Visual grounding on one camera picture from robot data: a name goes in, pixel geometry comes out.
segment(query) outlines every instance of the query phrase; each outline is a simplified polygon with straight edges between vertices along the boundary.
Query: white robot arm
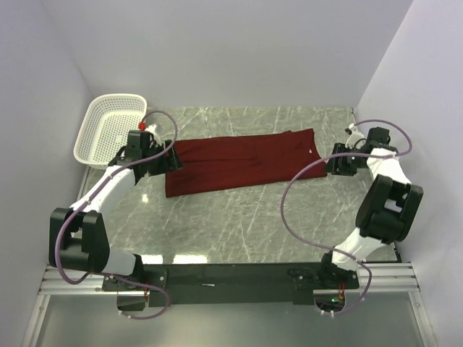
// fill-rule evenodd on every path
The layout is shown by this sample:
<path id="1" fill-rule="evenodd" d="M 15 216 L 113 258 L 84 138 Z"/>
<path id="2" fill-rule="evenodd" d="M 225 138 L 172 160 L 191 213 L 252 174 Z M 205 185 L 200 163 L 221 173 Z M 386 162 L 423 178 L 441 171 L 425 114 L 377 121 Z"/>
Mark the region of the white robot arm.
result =
<path id="1" fill-rule="evenodd" d="M 371 129 L 368 138 L 365 138 L 351 124 L 347 132 L 350 136 L 346 144 L 336 144 L 334 152 L 363 152 L 380 156 L 395 155 L 397 152 L 388 145 L 390 139 L 386 129 Z M 420 204 L 422 189 L 412 185 L 405 176 L 398 158 L 347 158 L 328 162 L 327 167 L 328 172 L 345 176 L 353 176 L 357 168 L 368 167 L 373 178 L 370 191 L 357 214 L 355 229 L 334 248 L 350 253 L 358 260 L 365 260 L 376 249 L 393 241 L 402 241 L 407 236 Z M 341 272 L 355 271 L 358 266 L 352 258 L 339 252 L 332 254 L 331 262 Z"/>
<path id="2" fill-rule="evenodd" d="M 108 217 L 121 198 L 144 175 L 165 174 L 168 171 L 175 171 L 183 167 L 174 147 L 155 160 L 143 162 L 143 159 L 164 151 L 170 143 L 170 140 L 164 144 L 161 143 L 155 124 L 144 130 L 129 132 L 127 146 L 121 148 L 109 163 L 100 181 L 70 208 L 57 208 L 51 214 L 48 259 L 51 265 L 56 265 L 54 247 L 61 226 L 70 214 L 82 206 L 84 202 L 90 202 L 72 220 L 65 231 L 64 240 L 60 247 L 63 267 L 92 273 L 135 275 L 135 277 L 137 277 L 136 272 L 143 271 L 143 264 L 139 255 L 125 253 L 109 246 L 103 219 Z M 108 179 L 106 185 L 101 188 L 103 182 Z M 90 201 L 90 196 L 98 190 L 96 197 Z M 72 233 L 79 229 L 82 230 L 82 238 L 73 237 Z"/>

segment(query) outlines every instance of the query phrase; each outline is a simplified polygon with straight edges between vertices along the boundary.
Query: red pants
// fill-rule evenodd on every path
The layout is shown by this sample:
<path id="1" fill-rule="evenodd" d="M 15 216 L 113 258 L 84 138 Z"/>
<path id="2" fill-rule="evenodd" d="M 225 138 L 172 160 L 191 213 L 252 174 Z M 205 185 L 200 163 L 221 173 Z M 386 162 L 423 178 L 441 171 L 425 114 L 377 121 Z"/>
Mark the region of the red pants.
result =
<path id="1" fill-rule="evenodd" d="M 166 197 L 289 181 L 320 159 L 313 129 L 281 134 L 181 140 L 182 170 L 166 174 Z M 325 163 L 300 179 L 324 177 Z"/>

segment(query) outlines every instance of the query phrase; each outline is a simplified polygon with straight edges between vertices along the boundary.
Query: black metal base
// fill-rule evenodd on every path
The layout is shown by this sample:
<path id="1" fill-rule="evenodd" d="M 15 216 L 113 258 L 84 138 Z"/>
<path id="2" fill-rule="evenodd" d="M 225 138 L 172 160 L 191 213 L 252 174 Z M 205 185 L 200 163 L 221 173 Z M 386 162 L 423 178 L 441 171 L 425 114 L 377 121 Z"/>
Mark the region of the black metal base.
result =
<path id="1" fill-rule="evenodd" d="M 292 302 L 314 305 L 315 289 L 337 289 L 323 282 L 319 262 L 263 264 L 145 265 L 150 284 L 165 288 L 172 304 L 231 304 Z M 359 288 L 357 276 L 344 282 L 346 289 Z M 133 291 L 116 280 L 105 280 L 104 291 Z M 165 298 L 151 291 L 149 307 L 162 307 Z"/>

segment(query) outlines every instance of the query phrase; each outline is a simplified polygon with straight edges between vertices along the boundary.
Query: white plastic basket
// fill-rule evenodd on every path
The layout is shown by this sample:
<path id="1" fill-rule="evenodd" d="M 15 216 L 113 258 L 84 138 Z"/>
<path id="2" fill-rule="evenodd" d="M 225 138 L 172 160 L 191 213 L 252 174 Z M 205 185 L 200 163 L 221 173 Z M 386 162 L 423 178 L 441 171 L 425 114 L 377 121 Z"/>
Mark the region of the white plastic basket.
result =
<path id="1" fill-rule="evenodd" d="M 107 94 L 88 106 L 74 146 L 74 157 L 92 168 L 105 170 L 127 144 L 129 130 L 138 129 L 146 114 L 146 100 L 135 94 Z"/>

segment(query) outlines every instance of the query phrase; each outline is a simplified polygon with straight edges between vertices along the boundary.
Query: gray marble surface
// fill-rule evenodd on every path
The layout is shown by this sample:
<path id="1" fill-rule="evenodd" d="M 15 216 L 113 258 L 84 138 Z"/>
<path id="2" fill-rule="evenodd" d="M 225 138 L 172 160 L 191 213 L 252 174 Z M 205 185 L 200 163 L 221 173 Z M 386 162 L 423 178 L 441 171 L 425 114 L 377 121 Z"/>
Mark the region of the gray marble surface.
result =
<path id="1" fill-rule="evenodd" d="M 313 128 L 321 156 L 347 138 L 353 122 L 348 108 L 163 108 L 175 117 L 179 139 L 272 134 Z M 171 138 L 173 128 L 154 116 Z M 90 169 L 86 192 L 103 171 Z M 153 262 L 304 262 L 324 251 L 294 239 L 281 222 L 279 204 L 286 183 L 228 189 L 166 199 L 165 178 L 143 178 L 105 220 L 112 247 L 149 254 Z M 286 200 L 292 228 L 318 243 L 337 245 L 353 230 L 357 210 L 371 184 L 362 170 L 355 177 L 328 176 L 298 181 Z M 370 261 L 395 261 L 394 246 Z"/>

